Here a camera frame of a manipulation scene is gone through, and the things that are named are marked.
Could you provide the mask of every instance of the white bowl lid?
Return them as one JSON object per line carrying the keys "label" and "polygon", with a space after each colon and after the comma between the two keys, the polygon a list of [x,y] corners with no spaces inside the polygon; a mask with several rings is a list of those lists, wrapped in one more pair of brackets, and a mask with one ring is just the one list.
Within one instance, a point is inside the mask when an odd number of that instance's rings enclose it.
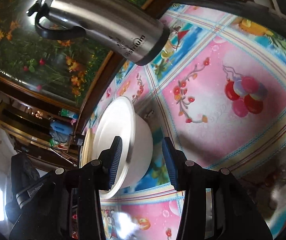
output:
{"label": "white bowl lid", "polygon": [[97,159],[103,150],[109,149],[115,136],[122,138],[122,155],[115,183],[111,190],[100,191],[102,199],[109,199],[115,195],[122,186],[129,167],[135,139],[135,112],[132,102],[127,97],[115,99],[104,111],[94,137],[91,160]]}

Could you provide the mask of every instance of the pink floral tablecloth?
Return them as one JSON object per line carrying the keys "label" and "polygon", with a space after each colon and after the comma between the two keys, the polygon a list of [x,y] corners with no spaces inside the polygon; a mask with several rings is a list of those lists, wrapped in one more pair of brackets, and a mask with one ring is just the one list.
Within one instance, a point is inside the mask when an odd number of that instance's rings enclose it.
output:
{"label": "pink floral tablecloth", "polygon": [[101,201],[108,239],[176,239],[184,192],[169,182],[164,136],[201,166],[230,169],[276,237],[286,225],[286,40],[196,6],[173,4],[160,20],[171,30],[163,50],[148,65],[122,66],[83,131],[95,133],[126,96],[153,136],[146,175]]}

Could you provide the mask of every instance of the stainless steel thermos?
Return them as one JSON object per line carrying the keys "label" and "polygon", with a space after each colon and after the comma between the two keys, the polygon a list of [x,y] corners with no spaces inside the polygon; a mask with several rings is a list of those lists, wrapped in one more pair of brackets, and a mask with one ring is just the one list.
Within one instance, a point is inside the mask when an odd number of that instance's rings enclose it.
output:
{"label": "stainless steel thermos", "polygon": [[[169,29],[127,0],[38,0],[35,29],[43,38],[70,40],[89,36],[137,65],[152,61],[169,36]],[[41,26],[41,17],[66,29]]]}

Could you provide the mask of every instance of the screw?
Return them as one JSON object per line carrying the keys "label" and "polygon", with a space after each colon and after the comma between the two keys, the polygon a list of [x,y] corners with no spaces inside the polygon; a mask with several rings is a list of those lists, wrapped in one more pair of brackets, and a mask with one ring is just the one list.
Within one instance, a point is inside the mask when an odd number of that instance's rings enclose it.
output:
{"label": "screw", "polygon": [[222,169],[221,169],[221,172],[222,172],[222,174],[224,174],[224,175],[230,174],[230,171],[229,171],[227,168],[222,168]]}
{"label": "screw", "polygon": [[194,166],[194,161],[187,160],[187,161],[185,161],[185,165],[187,167],[192,167],[192,166]]}
{"label": "screw", "polygon": [[55,170],[55,173],[57,174],[57,175],[60,175],[60,174],[62,174],[64,172],[64,169],[63,168],[57,168],[56,170]]}
{"label": "screw", "polygon": [[93,161],[91,161],[91,165],[92,166],[99,166],[100,164],[101,164],[100,160],[93,160]]}

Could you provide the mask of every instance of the black rubber seal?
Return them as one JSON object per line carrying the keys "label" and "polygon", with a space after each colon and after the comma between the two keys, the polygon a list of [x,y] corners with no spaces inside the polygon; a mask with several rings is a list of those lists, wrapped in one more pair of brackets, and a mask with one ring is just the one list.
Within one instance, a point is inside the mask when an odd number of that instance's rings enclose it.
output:
{"label": "black rubber seal", "polygon": [[144,58],[142,58],[138,62],[135,62],[134,64],[138,66],[144,66],[150,63],[157,56],[157,54],[159,54],[160,51],[163,49],[169,36],[170,36],[170,29],[167,26],[164,26],[162,35],[160,39],[158,40],[158,42],[153,46],[150,52],[144,56]]}

